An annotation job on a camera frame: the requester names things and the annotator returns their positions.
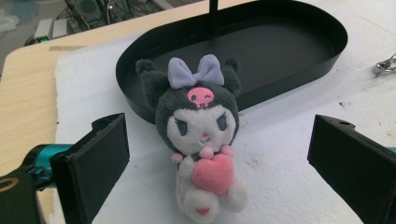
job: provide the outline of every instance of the wooden table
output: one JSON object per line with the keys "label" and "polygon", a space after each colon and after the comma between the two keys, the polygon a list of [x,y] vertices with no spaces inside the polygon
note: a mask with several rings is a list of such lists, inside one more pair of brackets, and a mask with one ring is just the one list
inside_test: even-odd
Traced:
{"label": "wooden table", "polygon": [[[249,0],[220,1],[219,8]],[[88,32],[17,49],[5,62],[0,82],[0,176],[21,165],[30,149],[55,142],[57,108],[54,70],[59,55],[208,12],[208,1],[177,7]],[[46,217],[52,192],[39,192]]]}

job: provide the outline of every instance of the plush toy head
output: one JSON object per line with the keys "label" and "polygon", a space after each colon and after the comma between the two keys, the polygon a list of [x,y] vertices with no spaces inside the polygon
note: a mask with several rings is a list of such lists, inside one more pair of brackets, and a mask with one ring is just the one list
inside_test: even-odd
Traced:
{"label": "plush toy head", "polygon": [[239,66],[229,60],[220,68],[218,59],[206,55],[193,74],[178,58],[168,74],[156,71],[151,61],[136,64],[148,105],[163,141],[175,152],[190,155],[204,147],[218,152],[230,145],[238,130],[235,96],[240,92]]}

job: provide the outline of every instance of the black plastic tray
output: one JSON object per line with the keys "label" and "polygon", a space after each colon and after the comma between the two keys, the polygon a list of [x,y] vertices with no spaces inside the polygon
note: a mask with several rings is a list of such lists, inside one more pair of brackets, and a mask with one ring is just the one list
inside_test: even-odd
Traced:
{"label": "black plastic tray", "polygon": [[301,2],[259,1],[209,13],[147,31],[117,62],[117,81],[131,108],[154,123],[135,62],[151,59],[166,72],[171,58],[186,62],[192,72],[206,54],[220,63],[234,58],[242,65],[237,97],[243,110],[328,73],[347,45],[344,26],[327,12]]}

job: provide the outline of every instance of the pink heart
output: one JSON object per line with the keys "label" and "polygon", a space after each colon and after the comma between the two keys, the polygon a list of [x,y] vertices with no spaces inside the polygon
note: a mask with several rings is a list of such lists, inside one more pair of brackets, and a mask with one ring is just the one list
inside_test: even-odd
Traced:
{"label": "pink heart", "polygon": [[200,189],[224,194],[233,183],[233,161],[223,154],[200,159],[192,169],[191,180]]}

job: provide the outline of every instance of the plush toy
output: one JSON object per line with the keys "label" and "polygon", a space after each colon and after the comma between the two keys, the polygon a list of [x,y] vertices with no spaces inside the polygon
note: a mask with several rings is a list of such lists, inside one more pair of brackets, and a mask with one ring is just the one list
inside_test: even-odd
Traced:
{"label": "plush toy", "polygon": [[248,202],[245,185],[233,174],[231,148],[239,125],[238,70],[234,60],[220,68],[214,55],[202,58],[196,74],[178,58],[167,74],[151,61],[136,63],[157,130],[175,151],[177,203],[196,222],[212,222],[220,208],[239,212]]}

